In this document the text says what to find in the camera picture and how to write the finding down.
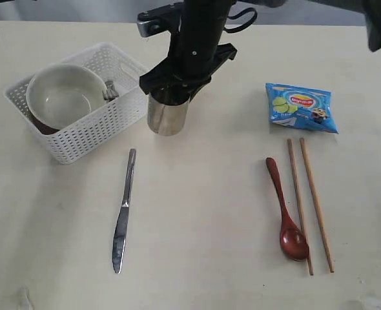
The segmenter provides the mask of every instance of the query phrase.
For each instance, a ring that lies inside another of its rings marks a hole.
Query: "white bowl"
[[[54,65],[28,84],[26,100],[33,116],[51,129],[63,129],[105,104],[105,82],[77,65]]]

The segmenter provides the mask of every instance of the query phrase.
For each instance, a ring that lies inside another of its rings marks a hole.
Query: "butter knife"
[[[127,221],[129,219],[130,193],[132,192],[134,163],[136,161],[136,150],[129,152],[129,161],[127,163],[125,192],[121,201],[120,213],[113,237],[112,263],[115,273],[121,272],[123,256],[126,248]]]

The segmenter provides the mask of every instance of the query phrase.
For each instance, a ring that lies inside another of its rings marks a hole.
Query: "wooden spoon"
[[[281,230],[280,230],[280,245],[282,251],[292,260],[306,260],[309,256],[309,247],[305,236],[301,230],[295,225],[288,214],[287,207],[283,198],[280,173],[273,158],[266,159],[267,168],[271,179],[273,179],[276,195],[281,207]]]

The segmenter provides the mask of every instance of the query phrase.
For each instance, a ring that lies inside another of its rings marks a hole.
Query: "white basket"
[[[69,164],[131,124],[147,112],[147,97],[139,88],[139,76],[147,69],[110,43],[100,43],[62,63],[81,65],[94,71],[103,81],[113,80],[120,97],[79,119],[55,134],[45,135],[31,122],[25,98],[33,76],[22,79],[5,90],[5,97],[18,109],[30,130],[53,157]]]

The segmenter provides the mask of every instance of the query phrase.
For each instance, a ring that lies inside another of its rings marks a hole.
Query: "black strap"
[[[224,31],[226,31],[226,33],[228,33],[228,34],[235,34],[239,31],[245,30],[246,28],[251,26],[256,21],[256,18],[258,17],[258,13],[254,8],[246,8],[245,10],[242,10],[241,12],[239,12],[238,14],[236,14],[234,16],[228,16],[228,18],[229,19],[238,19],[241,16],[244,16],[245,14],[247,14],[249,12],[254,12],[254,15],[245,24],[238,26],[238,27],[235,27],[235,28],[231,28],[231,29],[224,28]]]

